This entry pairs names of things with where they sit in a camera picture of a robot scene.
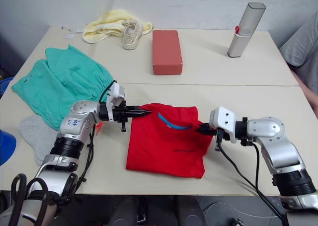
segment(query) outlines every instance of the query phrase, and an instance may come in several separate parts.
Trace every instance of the red t-shirt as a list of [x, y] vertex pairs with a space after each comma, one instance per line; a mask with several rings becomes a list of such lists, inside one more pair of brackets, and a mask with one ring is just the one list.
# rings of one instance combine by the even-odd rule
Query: red t-shirt
[[196, 107], [158, 103], [141, 106], [151, 113], [133, 118], [126, 169], [202, 178], [212, 136], [196, 131]]

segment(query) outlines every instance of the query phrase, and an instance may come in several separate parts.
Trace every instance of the yellow towel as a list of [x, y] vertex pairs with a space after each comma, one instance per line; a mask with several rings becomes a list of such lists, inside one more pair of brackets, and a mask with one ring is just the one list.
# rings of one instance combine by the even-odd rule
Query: yellow towel
[[[124, 20], [139, 20], [125, 10], [112, 10], [104, 13], [97, 21], [86, 26], [83, 39], [88, 43], [97, 43], [110, 35], [122, 37], [125, 27], [121, 24]], [[143, 22], [143, 35], [151, 32], [153, 25]]]

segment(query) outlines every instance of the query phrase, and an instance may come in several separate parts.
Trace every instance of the green garment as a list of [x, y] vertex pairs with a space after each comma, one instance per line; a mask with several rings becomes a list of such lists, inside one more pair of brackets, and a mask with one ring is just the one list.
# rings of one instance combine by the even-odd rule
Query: green garment
[[47, 60], [38, 60], [12, 90], [50, 127], [59, 130], [73, 103], [98, 101], [113, 77], [71, 45], [66, 50], [48, 48], [45, 55]]

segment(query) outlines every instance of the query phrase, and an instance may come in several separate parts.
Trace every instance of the person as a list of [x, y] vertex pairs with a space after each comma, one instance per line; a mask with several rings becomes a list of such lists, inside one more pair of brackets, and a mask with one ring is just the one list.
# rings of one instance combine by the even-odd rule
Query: person
[[280, 48], [318, 118], [318, 12]]

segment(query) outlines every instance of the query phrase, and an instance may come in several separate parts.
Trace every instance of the red box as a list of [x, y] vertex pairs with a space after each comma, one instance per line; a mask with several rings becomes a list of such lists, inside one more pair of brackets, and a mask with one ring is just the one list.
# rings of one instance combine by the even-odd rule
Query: red box
[[153, 31], [155, 75], [180, 75], [182, 57], [177, 31]]

